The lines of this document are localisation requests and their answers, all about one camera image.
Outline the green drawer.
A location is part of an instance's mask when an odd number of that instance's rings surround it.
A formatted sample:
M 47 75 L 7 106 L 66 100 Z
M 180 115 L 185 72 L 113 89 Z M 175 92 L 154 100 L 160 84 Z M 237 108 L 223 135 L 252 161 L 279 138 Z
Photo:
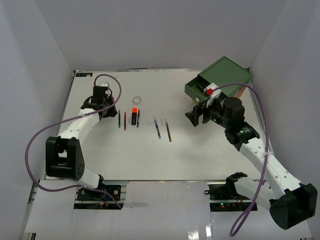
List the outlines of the green drawer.
M 190 80 L 188 83 L 184 85 L 184 92 L 197 103 L 201 103 L 203 101 L 207 101 L 209 98 L 204 93 L 197 89 L 196 85 L 202 85 L 203 87 L 207 87 L 211 83 L 205 80 L 203 77 L 197 75 L 194 79 Z

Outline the orange cap black highlighter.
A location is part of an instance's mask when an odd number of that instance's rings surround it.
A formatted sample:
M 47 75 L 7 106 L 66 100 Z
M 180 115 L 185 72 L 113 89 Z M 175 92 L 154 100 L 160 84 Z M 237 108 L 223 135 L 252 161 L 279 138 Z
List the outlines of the orange cap black highlighter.
M 137 117 L 138 117 L 138 109 L 136 107 L 133 107 L 131 112 L 131 125 L 134 126 L 137 124 Z

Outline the purple pen refill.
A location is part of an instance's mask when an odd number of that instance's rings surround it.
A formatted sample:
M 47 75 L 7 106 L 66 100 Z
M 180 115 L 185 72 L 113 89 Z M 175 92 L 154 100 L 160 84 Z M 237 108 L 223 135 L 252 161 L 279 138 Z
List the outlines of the purple pen refill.
M 139 127 L 139 124 L 140 124 L 140 109 L 138 109 L 138 112 L 137 112 L 137 121 L 136 121 L 136 127 L 138 128 Z

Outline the blue cap black highlighter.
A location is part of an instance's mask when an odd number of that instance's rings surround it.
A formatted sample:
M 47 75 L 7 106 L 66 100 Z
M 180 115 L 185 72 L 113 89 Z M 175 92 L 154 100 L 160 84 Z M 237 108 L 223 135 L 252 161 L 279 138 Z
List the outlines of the blue cap black highlighter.
M 198 90 L 200 90 L 201 92 L 205 92 L 206 90 L 205 90 L 205 87 L 203 87 L 202 85 L 200 85 L 200 84 L 197 84 L 196 85 L 196 88 L 198 89 Z

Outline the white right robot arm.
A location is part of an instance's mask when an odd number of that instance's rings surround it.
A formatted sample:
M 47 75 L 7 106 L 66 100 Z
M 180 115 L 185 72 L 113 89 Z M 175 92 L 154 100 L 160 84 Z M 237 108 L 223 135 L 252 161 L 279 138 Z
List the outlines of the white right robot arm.
M 303 184 L 290 174 L 276 159 L 266 152 L 264 140 L 245 121 L 245 108 L 236 97 L 228 97 L 223 104 L 215 99 L 209 107 L 202 102 L 186 112 L 185 116 L 193 126 L 209 121 L 224 128 L 226 139 L 238 152 L 245 156 L 262 174 L 269 187 L 260 186 L 256 202 L 269 211 L 274 222 L 287 230 L 316 213 L 317 189 L 311 184 Z

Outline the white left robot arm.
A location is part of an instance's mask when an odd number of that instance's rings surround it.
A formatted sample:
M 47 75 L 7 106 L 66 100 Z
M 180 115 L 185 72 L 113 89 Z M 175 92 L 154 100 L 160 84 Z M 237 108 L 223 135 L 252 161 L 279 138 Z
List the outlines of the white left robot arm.
M 49 177 L 67 179 L 87 187 L 88 193 L 99 200 L 105 196 L 102 177 L 90 171 L 82 152 L 86 136 L 103 118 L 115 117 L 117 110 L 109 84 L 104 82 L 93 87 L 93 95 L 80 107 L 79 119 L 56 137 L 45 143 L 45 172 Z

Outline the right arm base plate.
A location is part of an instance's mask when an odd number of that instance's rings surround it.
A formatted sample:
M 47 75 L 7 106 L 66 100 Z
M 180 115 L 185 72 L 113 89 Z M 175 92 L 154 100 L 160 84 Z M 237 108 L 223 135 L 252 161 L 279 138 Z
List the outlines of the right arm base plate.
M 244 212 L 252 202 L 242 195 L 231 196 L 223 181 L 209 182 L 204 194 L 209 197 L 209 207 L 212 213 Z

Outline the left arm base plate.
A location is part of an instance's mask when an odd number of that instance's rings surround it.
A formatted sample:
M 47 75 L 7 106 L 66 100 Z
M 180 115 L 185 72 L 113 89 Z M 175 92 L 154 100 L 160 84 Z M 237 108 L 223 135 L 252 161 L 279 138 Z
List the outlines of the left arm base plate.
M 102 188 L 103 192 L 90 191 L 85 188 L 79 188 L 76 192 L 73 208 L 75 210 L 120 210 L 125 201 L 125 189 L 119 184 L 107 184 Z

